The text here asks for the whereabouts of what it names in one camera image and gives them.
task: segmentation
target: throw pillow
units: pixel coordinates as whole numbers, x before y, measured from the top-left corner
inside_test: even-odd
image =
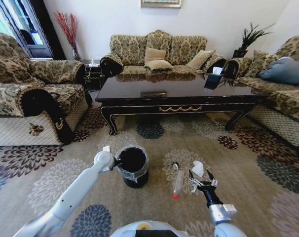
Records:
[[[145,50],[145,63],[154,60],[165,60],[166,51],[165,50],[158,50],[155,48],[146,47]]]
[[[291,57],[282,57],[260,72],[259,76],[275,83],[297,85],[299,84],[299,62]]]
[[[270,53],[265,53],[262,51],[254,50],[254,59],[248,72],[246,73],[246,78],[255,78],[257,74],[265,70],[270,63],[276,61],[280,56]]]
[[[215,50],[205,51],[202,49],[193,57],[190,62],[187,63],[187,66],[198,70],[214,53]]]
[[[151,69],[152,71],[163,71],[172,70],[173,66],[165,60],[153,60],[145,63],[145,67]]]
[[[0,59],[0,83],[31,84],[43,87],[45,84],[31,76],[29,65],[20,59]]]

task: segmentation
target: sofa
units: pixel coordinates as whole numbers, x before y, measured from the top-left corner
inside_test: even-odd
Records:
[[[299,36],[287,40],[275,54],[279,57],[290,56],[299,62]],[[237,81],[268,94],[268,99],[256,106],[250,116],[286,139],[299,151],[299,85],[244,77],[252,61],[252,58],[233,58],[226,66]]]
[[[207,38],[205,36],[172,36],[164,31],[156,30],[146,36],[113,35],[110,39],[111,53],[105,55],[101,61],[101,69],[106,77],[115,75],[118,80],[144,80],[155,78],[144,66],[146,47],[165,50],[165,60],[173,65],[173,70],[159,74],[171,74],[160,79],[184,79],[191,73],[212,72],[214,66],[223,67],[225,59],[214,53],[199,70],[186,66],[200,51],[205,50]]]
[[[92,103],[84,73],[78,61],[31,61],[0,33],[0,146],[70,143]]]

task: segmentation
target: red dried branches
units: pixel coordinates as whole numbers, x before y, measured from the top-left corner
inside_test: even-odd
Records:
[[[76,47],[76,32],[77,32],[77,19],[71,13],[54,13],[55,20],[59,23],[62,28],[68,42],[70,43],[73,50],[77,51]]]

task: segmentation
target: black trash can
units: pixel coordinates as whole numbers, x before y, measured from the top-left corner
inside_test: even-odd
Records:
[[[140,146],[127,146],[116,155],[118,171],[123,181],[131,188],[142,187],[149,179],[149,160],[146,151]]]

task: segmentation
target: coffee table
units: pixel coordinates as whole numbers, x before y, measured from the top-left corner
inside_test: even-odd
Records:
[[[108,78],[96,101],[102,103],[101,115],[116,135],[115,115],[182,114],[236,112],[225,125],[232,130],[262,99],[263,92],[230,79],[219,83],[208,75],[166,76],[118,75]]]

